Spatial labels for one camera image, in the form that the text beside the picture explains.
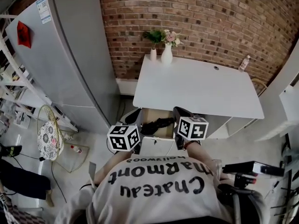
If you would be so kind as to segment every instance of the fiducial marker cube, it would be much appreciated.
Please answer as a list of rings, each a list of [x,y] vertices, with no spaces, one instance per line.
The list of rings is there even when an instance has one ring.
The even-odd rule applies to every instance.
[[[135,125],[113,125],[109,129],[107,136],[111,148],[116,151],[130,151],[140,142],[138,128]]]
[[[209,123],[200,117],[181,117],[178,134],[187,140],[204,140]]]

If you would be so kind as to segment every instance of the water bottle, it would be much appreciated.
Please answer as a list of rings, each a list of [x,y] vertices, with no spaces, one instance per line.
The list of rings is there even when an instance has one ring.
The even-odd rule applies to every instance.
[[[249,63],[249,59],[250,59],[250,55],[247,55],[247,56],[244,58],[244,60],[242,61],[241,65],[240,65],[240,67],[239,67],[239,71],[240,71],[240,72],[243,72],[243,71],[246,69],[246,67],[247,67],[247,65],[248,65],[248,63]]]
[[[71,148],[72,148],[75,152],[77,152],[77,153],[81,153],[81,152],[82,152],[82,149],[79,148],[79,147],[77,147],[77,146],[73,146],[73,145],[71,145]]]

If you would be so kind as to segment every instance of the refrigerator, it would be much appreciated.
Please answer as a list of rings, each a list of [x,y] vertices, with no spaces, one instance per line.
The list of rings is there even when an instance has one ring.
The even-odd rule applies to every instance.
[[[18,21],[30,30],[31,48],[18,45]],[[52,105],[81,129],[108,132],[116,123],[120,92],[100,0],[38,0],[6,33]]]

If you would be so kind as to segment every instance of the red brick wall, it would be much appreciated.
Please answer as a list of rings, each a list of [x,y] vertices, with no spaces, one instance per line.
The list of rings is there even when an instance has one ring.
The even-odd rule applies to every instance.
[[[34,1],[18,0],[11,12],[18,14]],[[180,32],[184,42],[173,48],[174,56],[238,68],[249,54],[246,71],[268,82],[286,62],[299,28],[299,0],[100,1],[119,78],[138,78],[151,47],[142,32],[168,28]]]

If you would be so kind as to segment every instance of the white desk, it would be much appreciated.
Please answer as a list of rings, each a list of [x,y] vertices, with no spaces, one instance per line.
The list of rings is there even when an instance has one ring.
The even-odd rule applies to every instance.
[[[264,118],[246,72],[178,57],[174,57],[170,65],[163,65],[159,57],[152,62],[150,56],[145,55],[133,105],[166,111],[179,106],[193,113],[205,114],[210,123],[208,136],[225,124],[228,130],[231,120],[234,121],[234,132],[228,130],[228,136],[238,129],[236,120],[239,123],[244,118]]]

